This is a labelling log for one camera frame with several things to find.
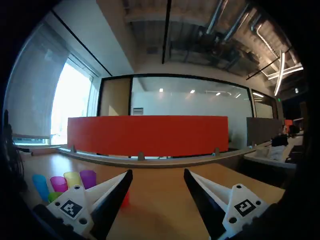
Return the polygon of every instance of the black pole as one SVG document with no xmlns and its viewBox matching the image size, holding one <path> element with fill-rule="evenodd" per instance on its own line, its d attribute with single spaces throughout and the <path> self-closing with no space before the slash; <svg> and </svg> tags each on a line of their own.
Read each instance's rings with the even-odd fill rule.
<svg viewBox="0 0 320 240">
<path fill-rule="evenodd" d="M 164 64 L 164 57 L 166 56 L 170 11 L 171 11 L 171 0 L 168 0 L 167 1 L 167 12 L 166 12 L 166 25 L 164 28 L 164 39 L 163 39 L 163 46 L 162 46 L 162 64 Z"/>
<path fill-rule="evenodd" d="M 292 46 L 288 48 L 288 50 L 286 50 L 284 53 L 287 53 L 291 50 Z M 265 66 L 264 68 L 260 69 L 259 71 L 257 71 L 255 74 L 251 75 L 250 77 L 248 77 L 246 80 L 248 80 L 249 78 L 252 78 L 254 76 L 256 76 L 259 72 L 263 71 L 264 69 L 266 69 L 268 66 L 270 66 L 271 64 L 273 64 L 276 60 L 278 60 L 280 57 L 277 57 L 275 60 L 273 60 L 271 63 L 269 63 L 267 66 Z"/>
</svg>

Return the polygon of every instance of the yellow plastic cup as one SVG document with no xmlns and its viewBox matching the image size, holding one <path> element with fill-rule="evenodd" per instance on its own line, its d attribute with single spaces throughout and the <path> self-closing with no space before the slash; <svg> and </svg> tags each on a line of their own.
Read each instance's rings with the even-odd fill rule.
<svg viewBox="0 0 320 240">
<path fill-rule="evenodd" d="M 80 185 L 80 175 L 78 172 L 65 172 L 63 176 L 67 180 L 69 188 L 73 187 L 74 185 Z"/>
</svg>

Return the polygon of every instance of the window blind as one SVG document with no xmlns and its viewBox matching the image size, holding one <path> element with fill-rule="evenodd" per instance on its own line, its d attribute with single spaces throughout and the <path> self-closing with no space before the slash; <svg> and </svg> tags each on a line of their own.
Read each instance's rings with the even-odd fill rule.
<svg viewBox="0 0 320 240">
<path fill-rule="evenodd" d="M 50 138 L 54 93 L 68 56 L 45 24 L 26 44 L 13 68 L 5 99 L 13 136 Z"/>
</svg>

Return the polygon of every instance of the table surface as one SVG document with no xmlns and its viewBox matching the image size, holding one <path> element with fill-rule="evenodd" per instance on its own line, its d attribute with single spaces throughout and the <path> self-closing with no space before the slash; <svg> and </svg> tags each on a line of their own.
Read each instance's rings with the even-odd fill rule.
<svg viewBox="0 0 320 240">
<path fill-rule="evenodd" d="M 34 156 L 24 161 L 29 192 L 24 193 L 32 208 L 41 203 L 32 183 L 33 174 L 63 176 L 67 171 L 94 170 L 97 183 L 127 170 L 73 159 L 61 154 Z M 284 190 L 254 180 L 219 164 L 189 167 L 189 170 L 228 188 L 242 183 L 268 204 L 278 202 Z M 204 239 L 209 234 L 183 178 L 184 168 L 133 169 L 130 205 L 121 208 L 107 239 Z"/>
</svg>

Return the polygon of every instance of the orange partition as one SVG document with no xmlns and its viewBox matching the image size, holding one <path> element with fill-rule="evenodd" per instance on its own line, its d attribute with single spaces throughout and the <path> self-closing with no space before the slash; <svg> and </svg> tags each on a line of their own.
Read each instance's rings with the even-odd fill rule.
<svg viewBox="0 0 320 240">
<path fill-rule="evenodd" d="M 68 147 L 106 155 L 188 156 L 228 150 L 225 116 L 102 116 L 68 119 Z"/>
<path fill-rule="evenodd" d="M 287 126 L 287 133 L 289 132 L 289 126 L 293 125 L 293 121 L 289 119 L 284 120 L 284 124 Z"/>
</svg>

